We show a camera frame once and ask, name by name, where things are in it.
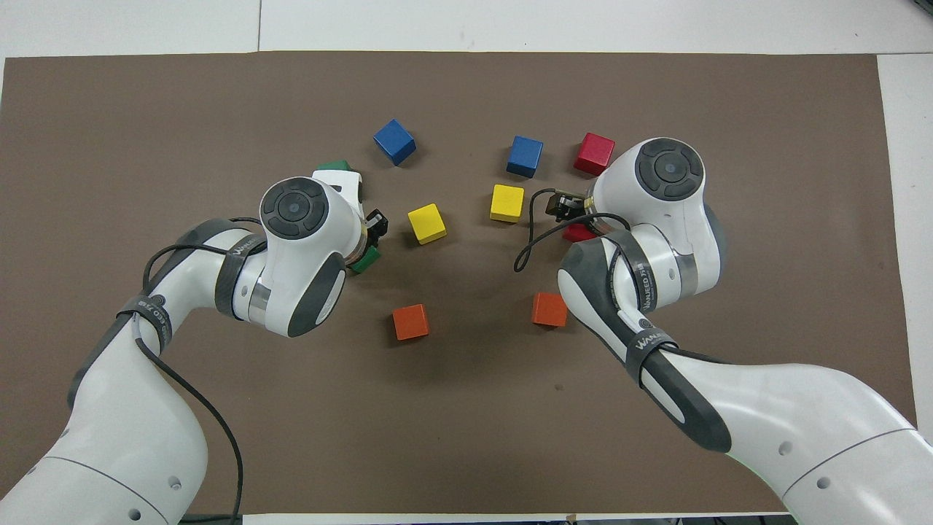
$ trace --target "red block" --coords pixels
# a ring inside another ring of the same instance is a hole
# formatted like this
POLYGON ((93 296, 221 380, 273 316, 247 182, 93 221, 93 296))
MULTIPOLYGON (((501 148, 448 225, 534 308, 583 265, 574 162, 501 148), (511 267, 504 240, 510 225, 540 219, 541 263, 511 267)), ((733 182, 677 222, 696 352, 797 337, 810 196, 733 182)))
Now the red block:
POLYGON ((539 292, 535 294, 531 321, 545 326, 565 326, 567 324, 567 305, 560 293, 539 292))
POLYGON ((609 166, 609 158, 612 157, 612 149, 615 147, 615 140, 587 133, 580 144, 574 167, 590 175, 599 175, 609 166))
POLYGON ((424 305, 405 306, 393 310, 392 321, 396 324, 396 338, 399 341, 421 337, 429 333, 424 305))
POLYGON ((579 241, 595 239, 596 234, 591 232, 586 226, 582 224, 571 224, 570 226, 564 228, 564 234, 562 237, 572 243, 577 243, 579 241))

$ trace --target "yellow block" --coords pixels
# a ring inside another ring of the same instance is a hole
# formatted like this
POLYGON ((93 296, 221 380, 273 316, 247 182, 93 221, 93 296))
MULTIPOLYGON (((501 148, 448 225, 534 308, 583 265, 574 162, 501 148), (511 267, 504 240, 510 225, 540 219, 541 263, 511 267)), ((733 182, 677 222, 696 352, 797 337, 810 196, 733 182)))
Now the yellow block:
POLYGON ((438 205, 431 203, 409 212, 411 228, 420 244, 436 241, 447 234, 444 221, 440 218, 438 205))
POLYGON ((493 186, 493 206, 489 209, 489 218, 505 222, 518 222, 522 216, 524 188, 496 184, 493 186))

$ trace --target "circular button panel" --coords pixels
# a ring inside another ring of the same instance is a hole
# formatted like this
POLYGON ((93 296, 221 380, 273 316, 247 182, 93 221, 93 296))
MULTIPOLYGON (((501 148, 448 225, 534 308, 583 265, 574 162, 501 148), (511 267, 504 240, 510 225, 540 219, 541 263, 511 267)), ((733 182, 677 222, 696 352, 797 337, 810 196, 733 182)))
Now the circular button panel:
POLYGON ((290 178, 269 188, 260 210, 267 230, 284 239, 303 239, 324 224, 327 196, 316 180, 290 178))
POLYGON ((635 158, 638 183, 663 201, 681 201, 703 182, 703 163, 690 146, 673 138, 646 142, 635 158))

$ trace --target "green block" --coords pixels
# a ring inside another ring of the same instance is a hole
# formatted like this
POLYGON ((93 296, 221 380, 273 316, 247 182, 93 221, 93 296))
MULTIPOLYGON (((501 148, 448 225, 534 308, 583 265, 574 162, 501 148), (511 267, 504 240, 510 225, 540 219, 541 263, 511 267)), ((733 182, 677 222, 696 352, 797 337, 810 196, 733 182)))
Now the green block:
POLYGON ((339 169, 343 171, 351 171, 350 163, 346 161, 334 161, 332 163, 323 163, 315 169, 339 169))
POLYGON ((370 246, 369 249, 366 250, 366 253, 363 255, 363 258, 352 264, 350 269, 354 272, 357 272, 358 274, 362 274, 382 256, 382 253, 379 253, 379 250, 376 249, 376 247, 370 246))

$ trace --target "orange block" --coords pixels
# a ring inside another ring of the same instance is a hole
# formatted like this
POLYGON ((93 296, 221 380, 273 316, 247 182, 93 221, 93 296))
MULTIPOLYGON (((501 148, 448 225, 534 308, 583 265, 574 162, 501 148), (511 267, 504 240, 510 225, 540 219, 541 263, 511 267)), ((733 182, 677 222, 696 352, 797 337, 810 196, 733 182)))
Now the orange block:
POLYGON ((560 293, 539 292, 535 294, 535 306, 532 308, 531 321, 545 326, 565 326, 567 324, 567 305, 560 293))
POLYGON ((421 337, 429 333, 424 305, 405 306, 393 310, 392 321, 396 324, 396 338, 399 341, 421 337))

